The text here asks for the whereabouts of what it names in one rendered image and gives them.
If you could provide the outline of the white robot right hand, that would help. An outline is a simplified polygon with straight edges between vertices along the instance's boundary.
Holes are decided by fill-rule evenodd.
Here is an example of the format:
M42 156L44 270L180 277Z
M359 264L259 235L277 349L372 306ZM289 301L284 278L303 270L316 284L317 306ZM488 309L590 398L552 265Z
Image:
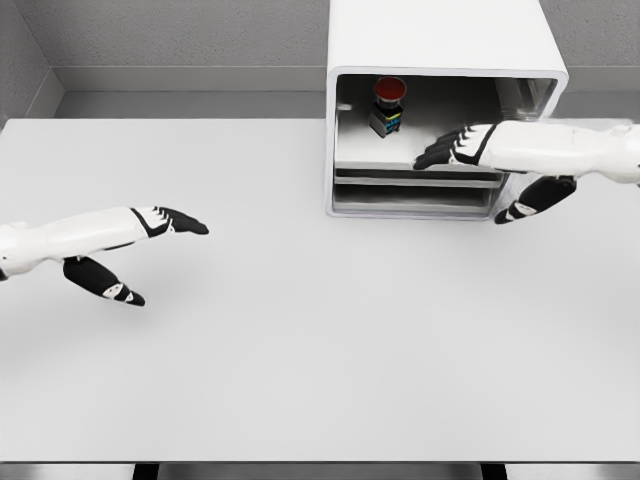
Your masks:
M575 193L577 180L593 166L589 143L594 136L592 130L546 122L471 124L438 137L415 158L413 168L464 164L534 175L494 209L494 223L508 224L545 212Z

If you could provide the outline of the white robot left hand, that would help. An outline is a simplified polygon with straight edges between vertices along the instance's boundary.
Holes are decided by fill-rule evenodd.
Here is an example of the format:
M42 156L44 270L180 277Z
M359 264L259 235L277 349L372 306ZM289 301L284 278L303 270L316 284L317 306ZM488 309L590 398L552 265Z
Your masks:
M145 299L90 255L168 233L209 233L196 218L161 206L90 212L47 224L43 231L48 252L62 261L67 280L95 296L139 307Z

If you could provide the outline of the white tabletop storage cabinet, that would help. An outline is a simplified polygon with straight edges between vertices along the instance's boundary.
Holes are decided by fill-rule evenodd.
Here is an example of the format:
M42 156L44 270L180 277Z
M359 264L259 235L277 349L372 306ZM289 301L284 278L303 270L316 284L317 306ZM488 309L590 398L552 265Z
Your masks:
M454 107L462 126L548 117L569 74L539 0L330 0L326 77L325 205L342 217L486 220L526 183L506 173L483 216L336 211L340 106L375 101L374 84L398 77L409 108Z

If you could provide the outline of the white cabinet drawer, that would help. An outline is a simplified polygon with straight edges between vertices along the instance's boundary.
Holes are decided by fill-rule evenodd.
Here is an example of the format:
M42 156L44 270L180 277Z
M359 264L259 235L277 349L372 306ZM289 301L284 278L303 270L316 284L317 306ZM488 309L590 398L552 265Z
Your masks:
M488 188L338 185L333 191L334 209L352 213L483 216L492 200Z
M454 107L407 108L400 130L382 138L369 126L370 104L342 105L336 117L334 170L338 184L496 188L504 175L485 167L413 168L435 140L464 124Z

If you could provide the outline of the red button load switch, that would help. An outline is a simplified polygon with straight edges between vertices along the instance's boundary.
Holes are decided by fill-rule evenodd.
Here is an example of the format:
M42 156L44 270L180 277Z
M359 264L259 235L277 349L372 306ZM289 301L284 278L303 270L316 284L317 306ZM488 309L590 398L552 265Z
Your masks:
M405 82L398 77L384 76L376 80L369 126L379 137L386 138L399 131L403 115L401 100L406 91Z

